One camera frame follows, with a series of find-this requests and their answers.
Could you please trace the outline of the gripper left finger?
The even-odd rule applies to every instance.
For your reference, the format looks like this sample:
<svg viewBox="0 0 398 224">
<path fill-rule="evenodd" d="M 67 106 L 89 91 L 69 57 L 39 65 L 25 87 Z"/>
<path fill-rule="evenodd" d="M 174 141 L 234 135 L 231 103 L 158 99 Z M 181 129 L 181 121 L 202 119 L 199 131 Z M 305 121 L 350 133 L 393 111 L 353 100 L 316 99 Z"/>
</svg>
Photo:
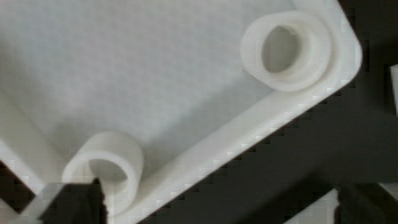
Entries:
<svg viewBox="0 0 398 224">
<path fill-rule="evenodd" d="M 99 179 L 87 183 L 50 183 L 14 224 L 108 224 Z"/>
</svg>

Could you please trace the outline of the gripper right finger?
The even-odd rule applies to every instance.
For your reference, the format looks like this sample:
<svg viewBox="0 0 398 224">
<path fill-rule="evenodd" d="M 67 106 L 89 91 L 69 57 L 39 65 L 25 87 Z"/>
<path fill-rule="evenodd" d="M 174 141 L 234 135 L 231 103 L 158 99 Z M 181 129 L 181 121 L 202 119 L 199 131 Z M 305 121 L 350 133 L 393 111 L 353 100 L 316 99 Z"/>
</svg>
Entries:
<svg viewBox="0 0 398 224">
<path fill-rule="evenodd" d="M 398 200 L 378 184 L 337 187 L 334 224 L 398 224 Z"/>
</svg>

